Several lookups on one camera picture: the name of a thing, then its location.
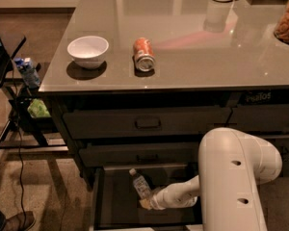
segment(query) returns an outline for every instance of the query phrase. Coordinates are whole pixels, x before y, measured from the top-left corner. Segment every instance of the water bottle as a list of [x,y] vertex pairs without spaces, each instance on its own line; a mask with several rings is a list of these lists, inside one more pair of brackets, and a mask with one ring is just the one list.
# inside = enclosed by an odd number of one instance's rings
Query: water bottle
[[22,79],[29,89],[36,89],[40,86],[40,78],[31,58],[15,58],[16,67]]
[[145,199],[150,196],[151,188],[145,181],[145,178],[138,173],[134,168],[129,170],[130,175],[133,179],[133,186],[140,197],[140,199]]

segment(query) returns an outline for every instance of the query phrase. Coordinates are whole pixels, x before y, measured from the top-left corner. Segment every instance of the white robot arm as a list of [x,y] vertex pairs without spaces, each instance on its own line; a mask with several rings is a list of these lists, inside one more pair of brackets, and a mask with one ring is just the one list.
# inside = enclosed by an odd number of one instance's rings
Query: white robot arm
[[190,207],[201,196],[204,231],[267,230],[256,185],[281,172],[272,144],[234,129],[213,129],[199,145],[198,165],[199,176],[153,191],[150,208]]

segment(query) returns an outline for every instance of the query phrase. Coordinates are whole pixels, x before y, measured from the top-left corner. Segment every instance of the cable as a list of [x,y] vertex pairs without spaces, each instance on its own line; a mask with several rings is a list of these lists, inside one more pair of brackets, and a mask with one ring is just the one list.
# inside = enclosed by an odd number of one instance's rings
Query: cable
[[23,221],[23,226],[22,226],[22,229],[23,229],[24,225],[26,223],[27,216],[26,216],[26,212],[25,212],[25,208],[24,208],[24,204],[23,204],[23,197],[24,197],[24,193],[25,193],[23,182],[22,182],[24,163],[23,163],[23,159],[22,159],[22,155],[21,155],[22,135],[20,132],[20,127],[19,127],[20,114],[19,114],[18,103],[17,103],[18,87],[17,87],[17,84],[16,84],[15,79],[14,79],[14,67],[12,70],[12,79],[13,79],[13,86],[15,88],[14,107],[15,107],[15,111],[16,111],[16,131],[19,135],[18,156],[19,156],[19,159],[21,162],[21,169],[20,169],[20,174],[19,174],[19,184],[21,187],[20,205],[21,205],[21,210],[22,210],[23,216],[24,216],[24,221]]

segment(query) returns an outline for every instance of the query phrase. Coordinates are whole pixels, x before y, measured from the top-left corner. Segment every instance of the open drawer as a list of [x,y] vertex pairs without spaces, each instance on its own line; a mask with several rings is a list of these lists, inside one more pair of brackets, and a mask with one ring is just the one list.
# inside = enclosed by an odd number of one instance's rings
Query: open drawer
[[[202,230],[200,198],[191,208],[146,210],[129,175],[131,167],[104,167],[95,173],[92,202],[92,230]],[[197,175],[187,165],[134,166],[147,178],[152,189],[184,182]]]

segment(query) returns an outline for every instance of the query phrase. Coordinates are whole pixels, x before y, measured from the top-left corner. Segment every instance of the soda can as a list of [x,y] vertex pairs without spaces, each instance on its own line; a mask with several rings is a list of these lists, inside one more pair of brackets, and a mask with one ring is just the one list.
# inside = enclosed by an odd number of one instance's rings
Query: soda can
[[138,38],[133,46],[134,62],[136,69],[142,72],[148,72],[154,69],[155,59],[151,43],[146,38]]

